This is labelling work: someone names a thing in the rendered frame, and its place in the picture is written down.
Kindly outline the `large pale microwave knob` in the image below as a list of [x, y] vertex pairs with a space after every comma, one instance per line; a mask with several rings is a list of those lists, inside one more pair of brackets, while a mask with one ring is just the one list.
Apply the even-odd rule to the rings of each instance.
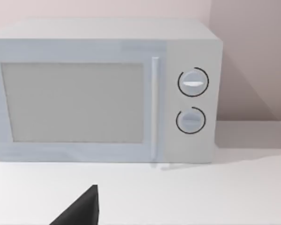
[[179, 78], [181, 91], [188, 96], [197, 96], [205, 91], [208, 79], [204, 72], [193, 69], [185, 72]]

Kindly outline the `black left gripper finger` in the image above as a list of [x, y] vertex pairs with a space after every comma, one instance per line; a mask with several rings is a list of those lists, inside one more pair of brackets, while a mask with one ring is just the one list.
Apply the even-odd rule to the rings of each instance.
[[92, 185], [49, 225], [98, 225], [98, 185]]

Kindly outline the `pale microwave oven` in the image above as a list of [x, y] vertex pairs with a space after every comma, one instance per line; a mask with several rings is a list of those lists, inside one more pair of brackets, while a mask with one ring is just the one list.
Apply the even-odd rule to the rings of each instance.
[[[223, 42], [204, 24], [181, 18], [36, 18], [0, 30], [4, 39], [126, 39], [160, 40], [166, 44], [163, 85], [163, 135], [157, 163], [209, 163], [215, 127]], [[179, 78], [193, 69], [208, 82], [197, 96], [184, 94]], [[178, 125], [181, 112], [200, 111], [204, 124], [194, 133]]]

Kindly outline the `small pale microwave knob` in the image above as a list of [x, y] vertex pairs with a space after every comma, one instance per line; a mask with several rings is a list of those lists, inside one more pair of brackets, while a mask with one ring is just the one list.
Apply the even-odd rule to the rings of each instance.
[[191, 109], [181, 112], [178, 117], [179, 127], [186, 133], [194, 133], [201, 129], [204, 124], [204, 116], [200, 111]]

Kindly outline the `pale microwave door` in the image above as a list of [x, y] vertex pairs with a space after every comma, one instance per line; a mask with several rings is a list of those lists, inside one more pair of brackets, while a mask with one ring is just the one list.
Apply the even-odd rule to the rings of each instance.
[[151, 162], [152, 57], [159, 155], [163, 41], [0, 38], [0, 161]]

